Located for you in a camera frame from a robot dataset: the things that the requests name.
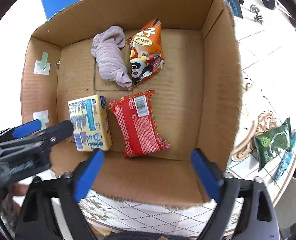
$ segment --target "oval label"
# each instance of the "oval label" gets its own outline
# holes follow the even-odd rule
[[[142,46],[151,46],[152,45],[152,41],[147,37],[136,36],[134,38],[134,41]]]

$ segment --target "pink towel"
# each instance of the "pink towel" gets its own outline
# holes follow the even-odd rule
[[[102,79],[115,80],[121,87],[131,87],[132,81],[121,57],[125,36],[122,28],[111,26],[92,41],[91,54],[96,58]]]

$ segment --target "blue stripe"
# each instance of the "blue stripe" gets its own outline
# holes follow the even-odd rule
[[[86,109],[87,109],[89,129],[90,129],[90,131],[94,131],[95,128],[94,128],[92,104],[91,104],[91,100],[90,99],[87,99],[86,100]]]

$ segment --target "cardboard box wall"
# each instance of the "cardboard box wall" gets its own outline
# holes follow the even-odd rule
[[[102,80],[90,53],[92,38],[112,25],[122,27],[128,37],[155,17],[161,21],[166,62],[161,72],[133,91]],[[49,53],[50,74],[33,74],[44,51]],[[121,52],[130,69],[129,47]],[[154,157],[124,159],[123,136],[108,110],[113,145],[92,188],[152,204],[202,204],[209,199],[190,164],[190,152],[201,148],[225,170],[241,105],[238,58],[233,21],[223,0],[82,0],[32,34],[22,76],[22,121],[48,110],[48,127],[69,119],[69,100],[100,94],[109,101],[155,89],[153,113],[171,149]],[[74,142],[61,142],[52,149],[52,169],[72,171],[87,156]]]

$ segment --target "orange snack bag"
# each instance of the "orange snack bag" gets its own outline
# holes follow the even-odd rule
[[[131,78],[134,87],[157,74],[164,63],[160,21],[153,19],[136,35],[128,38],[127,43],[131,48]]]

